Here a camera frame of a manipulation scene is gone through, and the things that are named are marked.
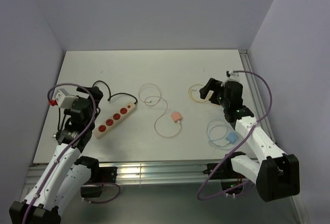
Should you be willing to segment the beige red power strip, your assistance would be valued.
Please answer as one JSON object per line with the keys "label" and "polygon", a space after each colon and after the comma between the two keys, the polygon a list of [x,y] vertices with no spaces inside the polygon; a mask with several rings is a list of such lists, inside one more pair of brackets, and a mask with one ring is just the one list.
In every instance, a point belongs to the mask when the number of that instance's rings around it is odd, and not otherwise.
{"label": "beige red power strip", "polygon": [[122,106],[118,112],[110,115],[103,123],[95,128],[93,135],[96,139],[100,140],[121,122],[127,119],[136,109],[137,105],[134,102],[128,102]]}

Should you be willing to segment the pink charger plug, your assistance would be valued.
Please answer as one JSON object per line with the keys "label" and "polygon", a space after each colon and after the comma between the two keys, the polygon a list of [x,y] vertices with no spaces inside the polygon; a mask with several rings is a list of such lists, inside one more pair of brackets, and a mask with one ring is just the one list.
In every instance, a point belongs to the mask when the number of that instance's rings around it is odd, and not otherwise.
{"label": "pink charger plug", "polygon": [[171,118],[172,118],[173,122],[176,123],[176,124],[181,124],[182,119],[183,119],[181,114],[178,111],[172,112],[171,113]]}

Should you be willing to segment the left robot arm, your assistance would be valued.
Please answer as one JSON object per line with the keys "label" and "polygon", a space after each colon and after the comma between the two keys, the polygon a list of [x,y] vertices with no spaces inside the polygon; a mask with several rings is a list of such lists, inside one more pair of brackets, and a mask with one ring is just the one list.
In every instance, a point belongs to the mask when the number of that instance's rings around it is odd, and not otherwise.
{"label": "left robot arm", "polygon": [[103,93],[98,87],[76,86],[87,98],[67,93],[63,84],[50,90],[51,106],[58,106],[69,116],[63,129],[57,132],[54,155],[33,189],[23,201],[15,201],[9,214],[12,223],[60,223],[64,209],[86,182],[100,178],[97,159],[82,156],[95,128],[98,104]]}

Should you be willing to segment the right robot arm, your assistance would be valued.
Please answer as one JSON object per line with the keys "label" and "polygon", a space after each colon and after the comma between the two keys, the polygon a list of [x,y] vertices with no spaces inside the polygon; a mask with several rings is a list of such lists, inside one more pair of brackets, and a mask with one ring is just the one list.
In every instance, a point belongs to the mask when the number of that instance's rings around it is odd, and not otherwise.
{"label": "right robot arm", "polygon": [[300,193],[299,160],[286,154],[265,133],[253,112],[243,104],[243,86],[237,81],[221,82],[210,78],[200,89],[205,99],[223,108],[225,120],[243,140],[209,171],[207,180],[217,172],[230,178],[242,175],[256,185],[265,202],[295,196]]}

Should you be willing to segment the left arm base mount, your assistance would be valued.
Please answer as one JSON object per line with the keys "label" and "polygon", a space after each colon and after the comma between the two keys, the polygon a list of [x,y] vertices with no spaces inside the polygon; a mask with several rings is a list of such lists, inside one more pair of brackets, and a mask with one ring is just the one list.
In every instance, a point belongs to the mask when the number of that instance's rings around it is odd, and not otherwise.
{"label": "left arm base mount", "polygon": [[117,167],[100,167],[96,176],[88,180],[81,188],[80,195],[85,199],[99,198],[106,186],[116,182]]}

